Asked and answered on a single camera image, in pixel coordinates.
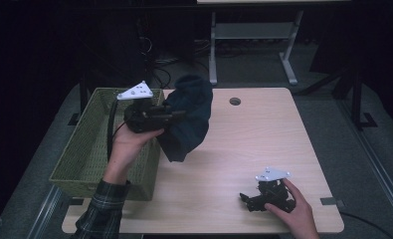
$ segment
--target plaid shirt sleeve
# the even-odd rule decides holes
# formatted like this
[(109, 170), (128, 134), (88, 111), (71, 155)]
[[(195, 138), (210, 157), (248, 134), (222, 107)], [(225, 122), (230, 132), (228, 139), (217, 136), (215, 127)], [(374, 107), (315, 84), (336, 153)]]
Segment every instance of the plaid shirt sleeve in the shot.
[(76, 222), (78, 229), (71, 239), (118, 238), (121, 211), (128, 188), (128, 185), (115, 185), (101, 180), (88, 210)]

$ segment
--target basket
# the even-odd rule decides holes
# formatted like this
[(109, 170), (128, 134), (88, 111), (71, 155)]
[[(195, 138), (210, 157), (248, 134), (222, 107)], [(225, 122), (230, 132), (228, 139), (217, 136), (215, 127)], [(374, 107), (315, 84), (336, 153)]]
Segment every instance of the basket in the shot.
[[(92, 197), (107, 165), (106, 131), (110, 107), (125, 89), (97, 88), (79, 120), (50, 181), (73, 197)], [(164, 100), (161, 90), (152, 90), (154, 104)], [(132, 101), (119, 101), (114, 125), (123, 121), (123, 110)], [(128, 172), (131, 182), (127, 200), (149, 201), (155, 186), (160, 146), (155, 138), (140, 152)]]

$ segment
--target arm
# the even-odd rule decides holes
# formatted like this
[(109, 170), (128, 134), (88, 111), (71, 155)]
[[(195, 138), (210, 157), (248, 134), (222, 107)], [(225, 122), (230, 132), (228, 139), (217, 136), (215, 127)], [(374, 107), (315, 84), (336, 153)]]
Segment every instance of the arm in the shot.
[(284, 179), (284, 184), (295, 199), (295, 209), (287, 213), (270, 203), (265, 204), (265, 208), (283, 220), (296, 239), (318, 239), (311, 206), (289, 180)]
[(118, 238), (121, 210), (127, 195), (127, 172), (147, 141), (163, 129), (134, 133), (126, 125), (117, 130), (108, 165), (88, 210), (76, 222), (71, 239)]

